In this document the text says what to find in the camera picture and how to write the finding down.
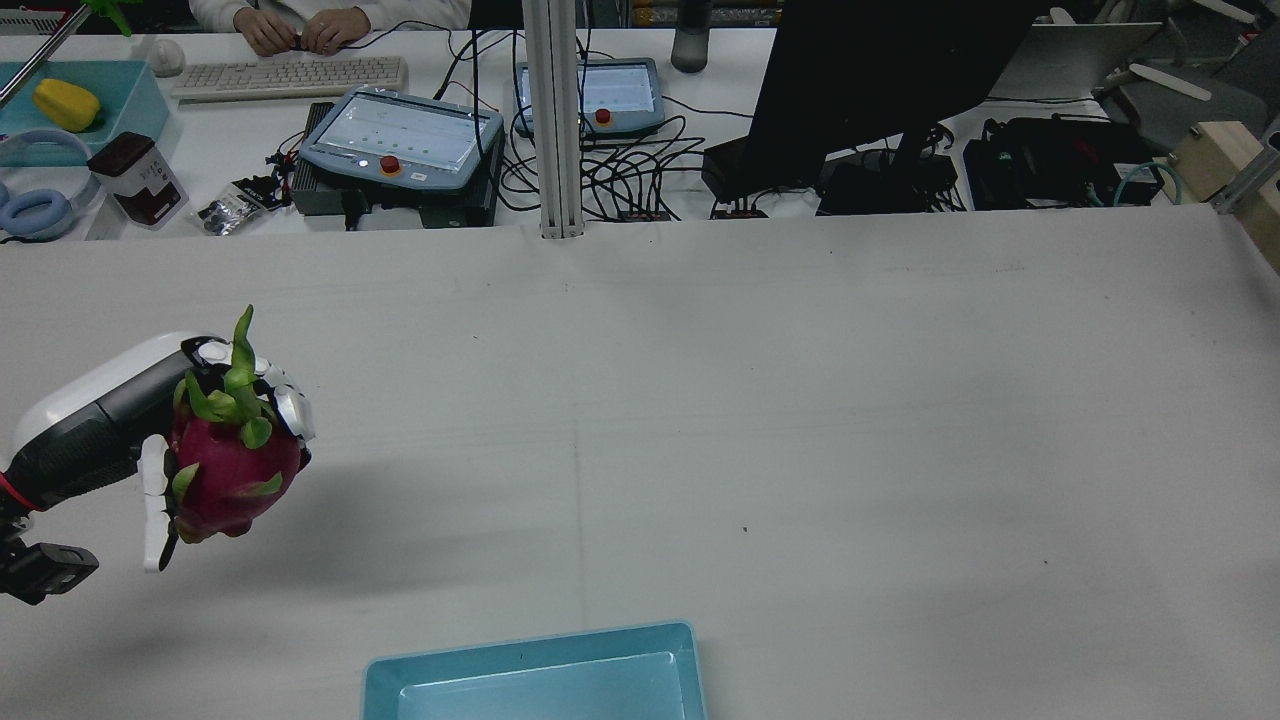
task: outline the water bottle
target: water bottle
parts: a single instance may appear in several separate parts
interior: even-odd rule
[[[712,31],[712,0],[680,0],[671,64],[682,73],[707,67],[707,41]]]

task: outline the red stripe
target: red stripe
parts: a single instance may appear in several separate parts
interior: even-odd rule
[[[0,473],[0,489],[6,491],[9,495],[13,496],[14,500],[17,500],[18,502],[26,505],[27,510],[36,510],[36,511],[40,510],[40,507],[37,507],[36,505],[32,505],[29,500],[27,500],[26,497],[22,497],[22,493],[19,493],[18,491],[13,489],[13,486],[9,484],[9,479],[4,477],[4,473]]]

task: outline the touchscreen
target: touchscreen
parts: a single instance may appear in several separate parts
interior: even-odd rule
[[[480,118],[480,132],[485,124]],[[356,95],[316,142],[458,172],[476,147],[476,124],[463,114]]]
[[[529,68],[521,68],[520,106],[532,106],[529,91]],[[577,68],[582,82],[582,68]],[[653,111],[653,86],[644,65],[590,65],[581,86],[582,106],[588,110],[608,108],[613,113]]]

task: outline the white sleeve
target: white sleeve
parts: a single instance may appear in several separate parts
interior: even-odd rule
[[[191,0],[192,5],[200,1]],[[365,0],[355,4],[369,17],[371,29],[387,29],[403,20],[421,20],[445,29],[466,29],[471,22],[471,0]]]
[[[236,32],[232,18],[250,4],[244,0],[187,0],[191,14],[205,32]]]

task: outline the laptop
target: laptop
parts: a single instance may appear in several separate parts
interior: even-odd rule
[[[1033,24],[988,96],[1091,97],[1161,23]]]

